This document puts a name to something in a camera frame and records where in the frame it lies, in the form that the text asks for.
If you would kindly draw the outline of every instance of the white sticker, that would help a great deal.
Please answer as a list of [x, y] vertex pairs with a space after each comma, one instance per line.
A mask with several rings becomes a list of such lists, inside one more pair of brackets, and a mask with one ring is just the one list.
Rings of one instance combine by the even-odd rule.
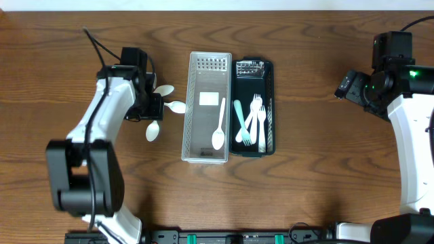
[[199, 105], [218, 106], [218, 92], [201, 92]]

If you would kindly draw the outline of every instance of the spoon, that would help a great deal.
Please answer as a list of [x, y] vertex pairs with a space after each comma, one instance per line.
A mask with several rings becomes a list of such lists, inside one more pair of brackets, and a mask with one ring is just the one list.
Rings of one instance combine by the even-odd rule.
[[160, 127], [158, 126], [157, 121], [152, 122], [148, 126], [148, 129], [146, 129], [146, 138], [148, 139], [148, 141], [152, 142], [153, 140], [155, 140], [155, 138], [157, 138], [158, 136], [159, 131]]
[[154, 93], [159, 93], [161, 96], [167, 96], [171, 94], [172, 91], [175, 90], [173, 85], [160, 85], [157, 89], [154, 90]]
[[168, 106], [175, 113], [185, 113], [185, 103], [180, 101], [173, 101], [170, 103], [165, 102], [164, 105]]
[[218, 150], [222, 148], [224, 144], [224, 133], [222, 131], [222, 121], [224, 115], [224, 104], [226, 103], [226, 98], [222, 99], [222, 105], [220, 107], [220, 118], [218, 119], [218, 128], [212, 134], [212, 146], [214, 149]]

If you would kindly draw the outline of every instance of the wooden tabletop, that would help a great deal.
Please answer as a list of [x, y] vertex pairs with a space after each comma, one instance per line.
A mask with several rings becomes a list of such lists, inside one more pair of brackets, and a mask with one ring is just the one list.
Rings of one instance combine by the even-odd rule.
[[[390, 123], [333, 93], [353, 68], [371, 72], [374, 35], [427, 12], [0, 13], [0, 243], [62, 243], [79, 218], [56, 211], [49, 140], [78, 124], [95, 92], [98, 57], [81, 27], [109, 49], [140, 47], [168, 100], [186, 99], [192, 51], [262, 56], [275, 66], [276, 153], [224, 165], [181, 161], [184, 117], [124, 122], [115, 150], [125, 201], [149, 226], [183, 230], [288, 229], [295, 222], [373, 222], [399, 213]], [[433, 66], [434, 26], [414, 33], [417, 64]], [[115, 59], [104, 54], [107, 64]]]

